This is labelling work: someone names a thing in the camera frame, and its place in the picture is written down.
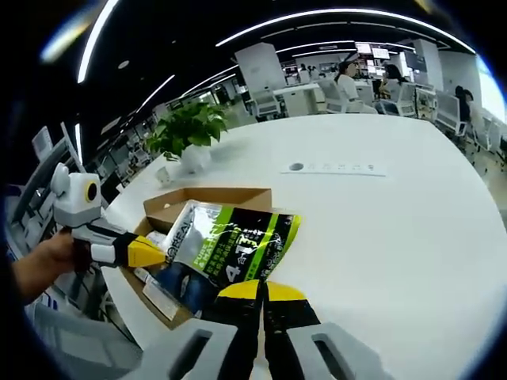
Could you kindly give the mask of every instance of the human hand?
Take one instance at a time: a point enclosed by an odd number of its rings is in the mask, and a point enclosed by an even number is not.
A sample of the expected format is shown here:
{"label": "human hand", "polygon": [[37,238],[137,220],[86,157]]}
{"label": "human hand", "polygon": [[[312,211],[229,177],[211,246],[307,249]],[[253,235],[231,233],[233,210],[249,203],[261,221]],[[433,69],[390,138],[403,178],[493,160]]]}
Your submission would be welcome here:
{"label": "human hand", "polygon": [[60,230],[40,243],[40,259],[57,276],[74,271],[74,239],[69,230]]}

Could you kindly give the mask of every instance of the ceiling light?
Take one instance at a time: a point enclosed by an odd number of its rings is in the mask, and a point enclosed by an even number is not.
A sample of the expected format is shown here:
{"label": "ceiling light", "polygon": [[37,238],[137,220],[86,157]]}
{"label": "ceiling light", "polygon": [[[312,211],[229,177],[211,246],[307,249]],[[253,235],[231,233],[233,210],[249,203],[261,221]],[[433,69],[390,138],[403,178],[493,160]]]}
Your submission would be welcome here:
{"label": "ceiling light", "polygon": [[219,81],[217,81],[217,82],[215,82],[215,83],[213,83],[212,85],[209,85],[209,86],[210,86],[210,87],[216,86],[216,85],[218,85],[219,83],[225,82],[227,79],[232,78],[232,77],[234,77],[234,76],[236,76],[236,74],[232,74],[232,75],[229,75],[228,77],[222,78],[222,79],[220,79]]}
{"label": "ceiling light", "polygon": [[396,46],[397,48],[408,49],[411,51],[415,51],[415,47],[400,45],[400,44],[392,44],[391,42],[364,42],[357,41],[358,44],[370,44],[370,45],[388,45],[388,46]]}
{"label": "ceiling light", "polygon": [[294,28],[289,28],[289,29],[280,30],[279,32],[274,32],[274,33],[271,33],[271,34],[266,34],[265,36],[261,37],[261,40],[263,40],[264,38],[276,36],[277,34],[291,32],[292,30],[295,30],[295,29]]}
{"label": "ceiling light", "polygon": [[371,25],[371,26],[381,26],[383,28],[392,28],[396,29],[393,25],[384,25],[384,24],[377,24],[376,22],[359,22],[359,21],[352,21],[350,24],[353,25]]}
{"label": "ceiling light", "polygon": [[307,48],[309,46],[318,46],[318,45],[327,45],[327,44],[353,44],[353,40],[345,40],[345,41],[327,41],[327,42],[316,42],[314,44],[306,44],[306,45],[299,45],[299,46],[293,46],[293,47],[287,47],[286,49],[277,50],[277,53],[282,53],[284,51],[299,49],[299,48]]}
{"label": "ceiling light", "polygon": [[128,66],[128,64],[130,63],[130,61],[123,61],[122,63],[120,63],[118,65],[118,68],[121,70],[121,69],[124,69],[125,67]]}
{"label": "ceiling light", "polygon": [[464,48],[468,49],[470,52],[472,52],[472,53],[475,54],[475,50],[472,49],[467,44],[465,44],[462,40],[454,37],[452,34],[449,34],[449,33],[445,32],[445,31],[443,31],[442,29],[437,28],[436,26],[433,26],[431,24],[427,24],[424,21],[420,21],[420,20],[412,18],[412,17],[403,16],[401,14],[396,14],[396,13],[391,13],[391,12],[385,12],[383,10],[357,9],[357,8],[317,9],[317,10],[309,10],[307,12],[288,14],[287,16],[282,16],[282,17],[278,17],[278,18],[273,18],[272,20],[262,22],[260,24],[251,26],[250,28],[244,29],[241,32],[233,34],[232,36],[227,37],[225,40],[221,40],[215,46],[216,47],[222,46],[222,45],[226,44],[227,42],[230,42],[230,41],[232,41],[232,40],[234,40],[234,39],[236,39],[236,38],[238,38],[240,36],[243,36],[243,35],[245,35],[247,33],[250,33],[250,32],[252,32],[254,30],[257,30],[257,29],[260,29],[260,28],[264,28],[265,26],[276,24],[277,22],[290,20],[292,18],[305,17],[305,16],[313,16],[313,15],[316,15],[316,14],[327,14],[327,13],[373,14],[373,15],[376,15],[376,16],[385,16],[385,17],[396,18],[398,20],[407,21],[407,22],[410,22],[412,24],[420,25],[420,26],[425,27],[427,29],[433,30],[434,32],[437,32],[437,33],[441,34],[442,36],[446,36],[447,38],[455,41],[456,43],[460,44],[461,46],[463,46]]}
{"label": "ceiling light", "polygon": [[436,41],[435,38],[430,37],[430,36],[426,36],[425,34],[422,34],[422,33],[419,33],[419,32],[415,32],[414,30],[409,30],[409,29],[405,29],[405,28],[396,28],[396,29],[397,30],[402,30],[403,32],[410,32],[410,33],[413,33],[413,34],[417,34],[418,36],[423,36],[423,37],[427,38],[428,40]]}
{"label": "ceiling light", "polygon": [[333,50],[309,51],[308,53],[296,54],[296,55],[293,55],[292,57],[295,58],[295,57],[302,57],[303,55],[329,53],[330,51],[356,51],[356,49],[333,49]]}
{"label": "ceiling light", "polygon": [[146,103],[148,101],[150,101],[150,99],[152,97],[155,96],[155,94],[160,91],[162,89],[163,86],[165,86],[167,83],[169,83],[170,80],[172,80],[176,75],[171,75],[170,77],[168,77],[153,93],[151,93],[151,95],[149,97],[146,98],[146,100],[141,104],[141,106],[139,108],[137,108],[137,111],[135,111],[135,113],[139,112],[139,110],[144,107],[146,105]]}
{"label": "ceiling light", "polygon": [[93,49],[97,43],[98,36],[101,34],[102,28],[104,28],[105,22],[108,20],[109,15],[116,6],[119,0],[108,0],[104,8],[102,8],[101,14],[99,14],[97,21],[93,25],[92,32],[88,41],[86,41],[85,52],[82,54],[81,65],[79,66],[78,83],[84,82],[86,79],[86,72],[90,65],[92,58]]}
{"label": "ceiling light", "polygon": [[76,138],[76,147],[78,148],[79,162],[82,164],[82,148],[81,148],[81,125],[74,125],[74,136]]}
{"label": "ceiling light", "polygon": [[318,24],[309,24],[309,25],[298,26],[298,29],[313,28],[315,26],[324,26],[324,25],[343,25],[343,24],[348,24],[348,23],[349,23],[348,21],[319,22]]}
{"label": "ceiling light", "polygon": [[206,83],[207,81],[211,81],[212,79],[218,77],[219,75],[222,75],[223,73],[226,73],[230,70],[233,70],[235,69],[236,67],[238,67],[238,65],[234,65],[232,67],[229,67],[228,69],[225,69],[224,71],[220,71],[218,74],[215,74],[215,75],[212,75],[211,77],[209,77],[208,79],[204,79],[201,83],[199,83],[198,85],[195,85],[193,86],[191,89],[189,89],[188,91],[184,92],[180,98],[186,96],[188,93],[191,93],[193,90],[195,90],[197,87],[199,86],[202,86],[204,83]]}

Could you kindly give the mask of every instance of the potted plant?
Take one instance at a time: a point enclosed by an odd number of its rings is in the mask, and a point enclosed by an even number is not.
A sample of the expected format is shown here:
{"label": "potted plant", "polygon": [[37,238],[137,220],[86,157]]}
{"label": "potted plant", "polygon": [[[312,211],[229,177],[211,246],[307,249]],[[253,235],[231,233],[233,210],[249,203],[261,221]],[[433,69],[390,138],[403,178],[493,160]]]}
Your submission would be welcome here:
{"label": "potted plant", "polygon": [[220,141],[227,130],[225,114],[219,106],[192,103],[163,116],[147,139],[151,152],[162,153],[168,161],[180,161],[190,173],[211,160],[212,139]]}

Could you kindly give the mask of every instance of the round table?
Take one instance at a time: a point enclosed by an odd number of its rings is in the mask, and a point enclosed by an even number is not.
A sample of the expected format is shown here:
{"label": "round table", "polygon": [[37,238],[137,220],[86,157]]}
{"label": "round table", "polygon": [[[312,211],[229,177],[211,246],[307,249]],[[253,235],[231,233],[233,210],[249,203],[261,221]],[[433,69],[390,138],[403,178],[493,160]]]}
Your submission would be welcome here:
{"label": "round table", "polygon": [[[282,173],[293,162],[373,164],[386,176]],[[155,179],[162,165],[174,173],[171,188]],[[376,350],[395,378],[458,378],[496,337],[507,233],[481,178],[432,124],[355,114],[274,120],[223,134],[205,173],[177,167],[155,160],[111,203],[108,220],[133,230],[143,201],[174,188],[269,187],[274,207],[303,216],[270,279],[300,289],[321,321]],[[118,273],[105,272],[112,299],[146,346],[163,325]]]}

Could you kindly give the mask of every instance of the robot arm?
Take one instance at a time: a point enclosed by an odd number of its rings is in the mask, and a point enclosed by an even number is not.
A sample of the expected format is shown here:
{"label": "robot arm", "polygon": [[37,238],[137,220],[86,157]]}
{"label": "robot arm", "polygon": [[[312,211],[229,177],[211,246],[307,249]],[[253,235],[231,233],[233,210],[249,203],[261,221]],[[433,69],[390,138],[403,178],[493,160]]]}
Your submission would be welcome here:
{"label": "robot arm", "polygon": [[161,264],[166,255],[143,236],[131,234],[101,216],[101,185],[93,173],[69,173],[62,163],[51,179],[56,194],[55,222],[70,227],[77,243],[90,245],[91,260],[102,264],[146,267]]}
{"label": "robot arm", "polygon": [[376,352],[339,326],[321,324],[301,292],[252,280],[221,291],[201,320],[168,331],[123,380],[248,380],[262,310],[273,380],[392,379]]}

